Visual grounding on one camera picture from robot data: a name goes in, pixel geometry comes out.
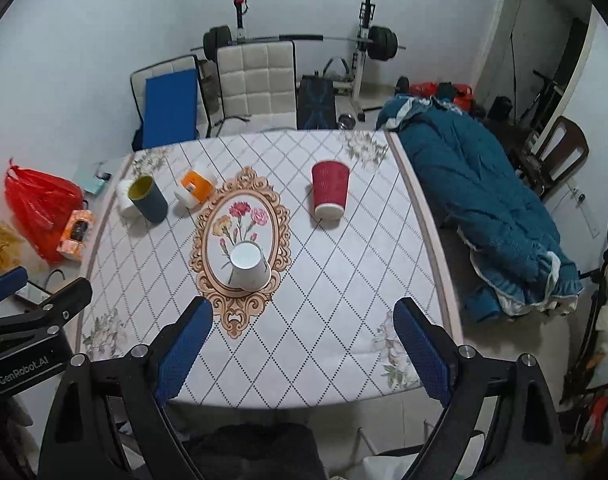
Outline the white paper cup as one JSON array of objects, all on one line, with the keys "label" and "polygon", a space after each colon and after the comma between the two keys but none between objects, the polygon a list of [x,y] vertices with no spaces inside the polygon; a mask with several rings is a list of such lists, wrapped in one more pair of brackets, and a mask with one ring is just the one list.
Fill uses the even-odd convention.
[{"label": "white paper cup", "polygon": [[231,272],[228,285],[245,292],[258,292],[271,277],[271,269],[261,247],[253,240],[243,240],[230,253]]}]

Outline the small white cup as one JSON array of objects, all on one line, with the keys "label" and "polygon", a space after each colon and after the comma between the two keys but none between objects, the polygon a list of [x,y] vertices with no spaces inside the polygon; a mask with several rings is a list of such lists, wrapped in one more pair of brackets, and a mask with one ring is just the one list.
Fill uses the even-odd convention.
[{"label": "small white cup", "polygon": [[123,179],[118,183],[115,190],[116,200],[118,201],[118,212],[124,219],[133,219],[139,216],[139,210],[128,195],[129,188],[133,183],[133,179]]}]

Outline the dark teal cup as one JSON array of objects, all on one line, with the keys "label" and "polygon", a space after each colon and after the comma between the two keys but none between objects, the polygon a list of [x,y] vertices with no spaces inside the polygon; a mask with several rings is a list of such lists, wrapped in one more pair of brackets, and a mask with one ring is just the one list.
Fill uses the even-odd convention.
[{"label": "dark teal cup", "polygon": [[145,174],[136,179],[127,196],[150,223],[159,224],[167,217],[167,200],[151,176]]}]

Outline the red paper cup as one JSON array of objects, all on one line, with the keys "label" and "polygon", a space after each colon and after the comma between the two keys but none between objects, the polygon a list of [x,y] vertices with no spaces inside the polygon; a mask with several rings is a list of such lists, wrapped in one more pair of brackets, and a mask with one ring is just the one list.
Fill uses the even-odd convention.
[{"label": "red paper cup", "polygon": [[313,177],[313,213],[319,220],[342,218],[348,194],[349,168],[338,160],[317,162]]}]

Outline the yellow plastic bag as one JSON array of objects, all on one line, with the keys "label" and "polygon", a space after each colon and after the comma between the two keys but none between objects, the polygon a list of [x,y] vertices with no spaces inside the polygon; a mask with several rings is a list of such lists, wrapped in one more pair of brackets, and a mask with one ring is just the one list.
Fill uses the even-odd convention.
[{"label": "yellow plastic bag", "polygon": [[9,271],[22,264],[25,240],[6,222],[0,221],[0,270]]}]

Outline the orange tissue pack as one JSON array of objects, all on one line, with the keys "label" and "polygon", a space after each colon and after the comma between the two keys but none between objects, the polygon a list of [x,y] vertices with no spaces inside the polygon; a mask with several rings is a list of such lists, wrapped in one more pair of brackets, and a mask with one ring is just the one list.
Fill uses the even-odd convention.
[{"label": "orange tissue pack", "polygon": [[73,210],[57,244],[58,253],[66,259],[82,261],[85,242],[94,225],[95,215],[90,210]]}]

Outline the teal quilted blanket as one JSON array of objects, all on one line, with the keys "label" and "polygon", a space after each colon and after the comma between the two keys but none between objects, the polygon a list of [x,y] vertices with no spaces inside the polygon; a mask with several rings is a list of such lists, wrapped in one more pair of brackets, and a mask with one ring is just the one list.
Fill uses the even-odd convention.
[{"label": "teal quilted blanket", "polygon": [[453,103],[397,94],[377,128],[397,134],[425,193],[468,246],[480,281],[464,299],[474,321],[576,310],[582,285],[558,228],[481,122]]}]

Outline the floral diamond pattern tablecloth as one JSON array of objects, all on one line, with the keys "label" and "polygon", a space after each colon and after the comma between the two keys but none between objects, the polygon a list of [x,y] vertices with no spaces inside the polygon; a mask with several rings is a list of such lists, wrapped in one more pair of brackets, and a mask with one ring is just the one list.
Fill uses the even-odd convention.
[{"label": "floral diamond pattern tablecloth", "polygon": [[148,344],[197,296],[213,325],[180,399],[315,408],[415,388],[393,326],[412,299],[462,340],[445,255],[399,140],[269,131],[118,163],[88,243],[92,359]]}]

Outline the orange white jar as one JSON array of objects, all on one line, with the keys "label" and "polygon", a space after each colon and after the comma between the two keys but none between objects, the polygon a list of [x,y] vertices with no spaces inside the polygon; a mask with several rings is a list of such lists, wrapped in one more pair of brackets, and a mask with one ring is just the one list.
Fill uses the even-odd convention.
[{"label": "orange white jar", "polygon": [[217,185],[217,176],[212,169],[195,165],[177,181],[174,194],[188,209],[203,205]]}]

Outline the chair with blue cushion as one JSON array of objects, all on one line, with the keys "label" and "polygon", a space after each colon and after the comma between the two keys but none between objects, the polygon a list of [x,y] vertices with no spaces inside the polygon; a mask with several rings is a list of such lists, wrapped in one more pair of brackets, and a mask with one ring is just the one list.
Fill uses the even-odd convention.
[{"label": "chair with blue cushion", "polygon": [[134,152],[207,138],[211,133],[212,119],[194,54],[136,70],[129,82],[140,119],[132,141]]}]

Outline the brown wooden chair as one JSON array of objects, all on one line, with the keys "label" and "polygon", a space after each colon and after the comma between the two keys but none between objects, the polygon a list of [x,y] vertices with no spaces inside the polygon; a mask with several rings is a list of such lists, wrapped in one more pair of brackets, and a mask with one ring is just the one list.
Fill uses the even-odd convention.
[{"label": "brown wooden chair", "polygon": [[545,200],[573,175],[589,153],[582,129],[565,116],[558,116],[537,151],[526,146],[512,150],[509,161],[528,188]]}]

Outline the black weight bench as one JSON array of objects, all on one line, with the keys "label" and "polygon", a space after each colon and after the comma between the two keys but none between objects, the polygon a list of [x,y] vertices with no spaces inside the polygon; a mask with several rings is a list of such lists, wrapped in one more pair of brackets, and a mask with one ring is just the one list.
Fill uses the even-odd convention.
[{"label": "black weight bench", "polygon": [[298,130],[335,130],[337,128],[334,87],[331,80],[302,76],[297,90]]}]

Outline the white padded chair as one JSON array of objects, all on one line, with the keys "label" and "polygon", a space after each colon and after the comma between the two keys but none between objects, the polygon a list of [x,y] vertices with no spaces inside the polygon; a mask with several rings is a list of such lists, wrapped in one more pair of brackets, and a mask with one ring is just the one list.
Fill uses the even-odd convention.
[{"label": "white padded chair", "polygon": [[236,44],[217,51],[219,136],[297,127],[292,41]]}]

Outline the barbell with black plates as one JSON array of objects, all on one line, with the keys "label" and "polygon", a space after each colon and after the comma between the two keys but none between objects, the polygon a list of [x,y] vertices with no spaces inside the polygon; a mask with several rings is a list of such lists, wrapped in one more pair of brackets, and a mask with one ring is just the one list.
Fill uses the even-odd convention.
[{"label": "barbell with black plates", "polygon": [[[231,36],[230,28],[226,25],[212,27],[208,32],[205,32],[202,39],[202,46],[192,48],[192,52],[202,51],[205,58],[208,61],[215,61],[217,51],[224,47],[238,46],[239,44],[263,44],[264,42],[278,42],[278,41],[310,41],[310,42],[324,42],[324,41],[340,41],[348,42],[353,44],[356,37],[332,37],[323,35],[278,35],[278,36],[265,36],[265,37],[252,37],[252,38],[241,38],[233,39]],[[402,46],[398,37],[392,29],[384,26],[372,26],[369,31],[368,45],[368,58],[374,61],[386,62],[395,58],[399,50],[406,50],[405,46]]]}]

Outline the white squat rack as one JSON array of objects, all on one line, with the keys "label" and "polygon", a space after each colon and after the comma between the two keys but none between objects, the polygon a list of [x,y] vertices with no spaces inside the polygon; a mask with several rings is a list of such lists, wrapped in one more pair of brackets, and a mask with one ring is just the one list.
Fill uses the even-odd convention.
[{"label": "white squat rack", "polygon": [[369,40],[369,31],[374,12],[375,4],[372,0],[363,0],[360,3],[357,37],[354,40],[356,47],[351,57],[348,75],[343,80],[333,82],[333,87],[337,92],[342,96],[349,97],[349,104],[351,104],[358,122],[366,120],[366,112],[362,108],[360,94],[367,62],[367,41]]}]

